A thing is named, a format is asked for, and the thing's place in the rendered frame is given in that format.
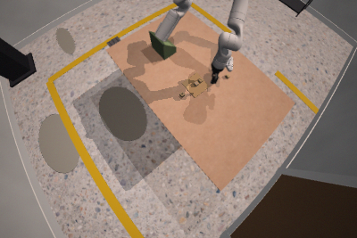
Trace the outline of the tan square mat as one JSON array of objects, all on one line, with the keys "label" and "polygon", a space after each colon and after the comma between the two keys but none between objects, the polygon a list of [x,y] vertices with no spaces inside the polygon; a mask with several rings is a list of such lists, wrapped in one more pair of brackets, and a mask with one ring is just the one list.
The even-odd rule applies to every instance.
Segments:
[{"label": "tan square mat", "polygon": [[[198,82],[198,79],[202,78],[197,72],[187,80],[185,80],[182,85],[190,92],[190,94],[196,98],[199,94],[201,94],[204,90],[210,87],[205,81],[202,83]],[[195,86],[194,83],[198,82],[199,85]]]}]

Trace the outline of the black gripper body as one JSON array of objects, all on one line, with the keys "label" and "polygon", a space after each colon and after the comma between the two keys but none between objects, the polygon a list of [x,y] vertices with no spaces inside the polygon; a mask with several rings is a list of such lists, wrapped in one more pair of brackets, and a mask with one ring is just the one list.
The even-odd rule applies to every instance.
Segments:
[{"label": "black gripper body", "polygon": [[217,73],[217,75],[218,75],[219,72],[221,72],[221,71],[224,70],[224,69],[222,69],[222,70],[216,69],[216,68],[213,66],[213,64],[212,64],[212,69],[214,70],[214,74],[213,74],[213,75],[215,75],[216,73]]}]

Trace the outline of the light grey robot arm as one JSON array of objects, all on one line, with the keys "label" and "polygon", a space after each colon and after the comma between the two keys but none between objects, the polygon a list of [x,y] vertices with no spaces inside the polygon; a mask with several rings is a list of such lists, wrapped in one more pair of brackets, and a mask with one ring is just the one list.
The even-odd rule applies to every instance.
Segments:
[{"label": "light grey robot arm", "polygon": [[[170,9],[154,33],[156,37],[164,42],[168,40],[170,34],[179,23],[179,20],[186,14],[193,3],[192,0],[173,0],[173,2],[178,6],[178,9]],[[228,27],[233,29],[236,34],[229,32],[222,32],[220,34],[218,52],[212,61],[212,64],[216,69],[222,70],[226,67],[229,72],[233,70],[233,57],[231,56],[231,51],[238,51],[243,44],[243,26],[247,9],[248,0],[233,0],[230,15],[228,17]]]}]

